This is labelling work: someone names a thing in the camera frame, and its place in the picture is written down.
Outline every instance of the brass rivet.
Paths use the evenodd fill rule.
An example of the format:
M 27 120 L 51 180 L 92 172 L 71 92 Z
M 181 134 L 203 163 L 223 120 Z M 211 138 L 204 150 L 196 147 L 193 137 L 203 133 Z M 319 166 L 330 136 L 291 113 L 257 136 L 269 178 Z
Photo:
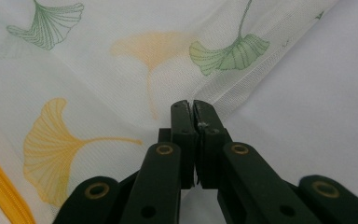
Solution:
M 324 181 L 315 181 L 312 183 L 312 188 L 318 192 L 320 195 L 323 195 L 327 198 L 338 198 L 339 191 L 333 185 L 326 183 Z
M 156 152 L 160 155 L 169 155 L 173 153 L 173 148 L 167 145 L 159 146 L 157 147 Z
M 104 197 L 107 192 L 109 192 L 109 185 L 104 182 L 97 182 L 86 188 L 84 194 L 86 195 L 86 198 L 95 200 Z
M 243 145 L 233 145 L 231 150 L 237 154 L 245 155 L 249 153 L 249 148 Z

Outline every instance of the yellow ginkgo leaf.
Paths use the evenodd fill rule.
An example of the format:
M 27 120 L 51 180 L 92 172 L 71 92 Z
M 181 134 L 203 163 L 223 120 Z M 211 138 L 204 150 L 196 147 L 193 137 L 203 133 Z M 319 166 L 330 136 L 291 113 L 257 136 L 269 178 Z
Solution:
M 114 56 L 129 55 L 147 66 L 147 98 L 153 119 L 157 119 L 158 116 L 151 92 L 151 73 L 161 63 L 179 54 L 185 54 L 187 42 L 190 41 L 189 35 L 179 32 L 147 32 L 120 39 L 110 49 Z
M 119 140 L 141 145 L 140 140 L 102 137 L 81 140 L 71 135 L 62 120 L 66 101 L 53 99 L 45 104 L 24 141 L 24 174 L 36 187 L 40 198 L 61 206 L 67 198 L 67 185 L 75 154 L 88 143 Z

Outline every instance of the ginkgo leaf print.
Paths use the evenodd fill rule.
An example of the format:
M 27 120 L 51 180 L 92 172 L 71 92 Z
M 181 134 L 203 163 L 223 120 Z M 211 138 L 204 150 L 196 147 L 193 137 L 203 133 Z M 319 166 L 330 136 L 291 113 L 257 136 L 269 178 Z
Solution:
M 12 25 L 8 26 L 7 30 L 42 49 L 52 49 L 62 42 L 72 27 L 80 21 L 84 8 L 80 3 L 67 7 L 44 7 L 36 1 L 34 4 L 34 20 L 29 30 Z
M 234 43 L 224 49 L 206 49 L 199 41 L 190 46 L 190 58 L 200 67 L 203 75 L 208 76 L 214 70 L 245 69 L 269 48 L 269 42 L 257 35 L 241 35 L 246 13 L 252 0 L 248 2 L 243 13 L 238 36 Z
M 44 49 L 14 35 L 8 35 L 0 46 L 0 59 L 16 59 L 43 53 L 46 53 Z
M 129 55 L 147 66 L 147 99 L 153 119 L 158 118 L 158 113 L 153 100 L 152 72 L 161 63 L 184 53 L 183 49 L 187 39 L 188 37 L 178 32 L 147 32 L 120 39 L 110 49 L 114 56 Z
M 142 142 L 125 137 L 100 137 L 82 140 L 71 135 L 62 120 L 66 101 L 53 99 L 45 104 L 34 127 L 24 141 L 24 175 L 36 187 L 40 198 L 61 206 L 67 198 L 71 163 L 86 144 L 103 141 Z

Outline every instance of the leaf stem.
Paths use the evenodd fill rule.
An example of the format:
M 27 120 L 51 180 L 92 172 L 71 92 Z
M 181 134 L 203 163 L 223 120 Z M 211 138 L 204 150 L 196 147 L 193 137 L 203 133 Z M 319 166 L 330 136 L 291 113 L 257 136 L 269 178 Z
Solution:
M 243 16 L 241 19 L 241 23 L 240 23 L 240 28 L 238 29 L 238 38 L 241 38 L 241 31 L 242 31 L 242 26 L 243 26 L 243 22 L 245 21 L 245 17 L 246 17 L 246 13 L 249 10 L 249 7 L 251 6 L 252 0 L 249 0 L 248 5 L 246 5 L 246 9 L 245 12 L 243 12 Z
M 87 140 L 87 143 L 97 142 L 97 141 L 123 141 L 123 142 L 130 142 L 137 145 L 142 144 L 142 141 L 139 139 L 133 139 L 127 137 L 97 137 Z
M 152 113 L 153 119 L 158 118 L 156 105 L 153 100 L 152 94 L 152 71 L 149 69 L 146 77 L 146 88 L 147 88 L 147 101 L 149 102 L 150 112 Z

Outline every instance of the clip jaw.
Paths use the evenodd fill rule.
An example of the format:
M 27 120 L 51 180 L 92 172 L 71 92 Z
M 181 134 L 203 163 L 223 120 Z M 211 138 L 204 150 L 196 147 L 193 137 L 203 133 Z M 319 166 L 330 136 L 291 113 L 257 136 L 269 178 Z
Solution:
M 54 223 L 179 222 L 180 190 L 218 189 L 227 223 L 358 223 L 358 198 L 338 182 L 312 175 L 299 187 L 282 180 L 249 145 L 232 142 L 213 106 L 171 106 L 139 172 L 120 183 L 97 176 L 81 183 Z

